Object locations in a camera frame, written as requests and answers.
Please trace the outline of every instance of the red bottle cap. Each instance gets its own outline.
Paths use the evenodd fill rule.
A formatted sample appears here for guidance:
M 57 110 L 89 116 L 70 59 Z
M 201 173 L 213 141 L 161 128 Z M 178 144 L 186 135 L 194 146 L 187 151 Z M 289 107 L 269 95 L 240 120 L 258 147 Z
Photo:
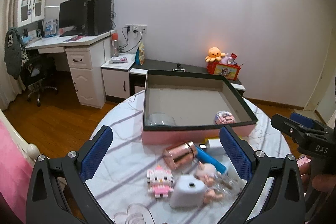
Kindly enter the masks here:
M 118 34 L 117 33 L 112 34 L 112 40 L 118 40 Z

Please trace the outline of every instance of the blue tube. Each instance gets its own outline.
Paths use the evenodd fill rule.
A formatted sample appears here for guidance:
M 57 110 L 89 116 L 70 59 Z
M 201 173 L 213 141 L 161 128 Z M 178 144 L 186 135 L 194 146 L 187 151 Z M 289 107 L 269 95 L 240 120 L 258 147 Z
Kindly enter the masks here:
M 212 164 L 214 167 L 216 167 L 217 171 L 223 174 L 226 171 L 226 167 L 221 164 L 218 160 L 211 157 L 208 153 L 204 152 L 201 148 L 197 147 L 197 158 L 202 163 Z

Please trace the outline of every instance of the tv stand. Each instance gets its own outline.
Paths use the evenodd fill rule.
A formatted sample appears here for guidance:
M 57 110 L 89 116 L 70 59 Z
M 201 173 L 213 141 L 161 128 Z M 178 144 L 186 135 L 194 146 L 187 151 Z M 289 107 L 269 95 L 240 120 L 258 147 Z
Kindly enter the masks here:
M 61 34 L 59 37 L 69 37 L 72 35 L 85 35 L 85 30 L 70 30 L 70 31 L 66 31 L 63 34 Z

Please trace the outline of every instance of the blue gripper pad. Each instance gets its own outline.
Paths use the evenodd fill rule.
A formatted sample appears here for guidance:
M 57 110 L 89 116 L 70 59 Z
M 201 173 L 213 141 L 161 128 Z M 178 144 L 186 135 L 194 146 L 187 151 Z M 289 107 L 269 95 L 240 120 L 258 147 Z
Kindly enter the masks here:
M 108 126 L 103 126 L 92 140 L 85 142 L 80 148 L 77 168 L 80 170 L 80 176 L 84 182 L 92 179 L 112 140 L 112 129 Z
M 249 182 L 256 167 L 252 147 L 246 141 L 241 140 L 230 126 L 224 126 L 219 131 L 219 140 L 239 177 Z
M 293 112 L 291 116 L 289 117 L 291 120 L 307 127 L 307 128 L 313 128 L 314 127 L 314 120 L 307 118 L 301 114 Z

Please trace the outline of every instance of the black tabletop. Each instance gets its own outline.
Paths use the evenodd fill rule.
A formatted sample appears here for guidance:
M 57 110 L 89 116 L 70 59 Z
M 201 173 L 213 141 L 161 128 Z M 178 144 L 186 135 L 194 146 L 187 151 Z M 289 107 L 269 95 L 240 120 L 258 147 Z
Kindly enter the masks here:
M 145 59 L 145 62 L 142 65 L 136 65 L 134 64 L 132 68 L 134 69 L 156 69 L 156 70 L 172 70 L 176 69 L 177 63 L 171 63 L 171 62 L 165 62 L 165 61 L 158 61 L 158 60 L 150 60 Z M 204 67 L 197 67 L 197 66 L 190 66 L 190 65 L 184 65 L 182 64 L 182 67 L 187 72 L 195 72 L 195 73 L 208 73 L 207 68 Z M 242 85 L 242 83 L 237 78 L 236 81 L 228 80 L 230 83 Z

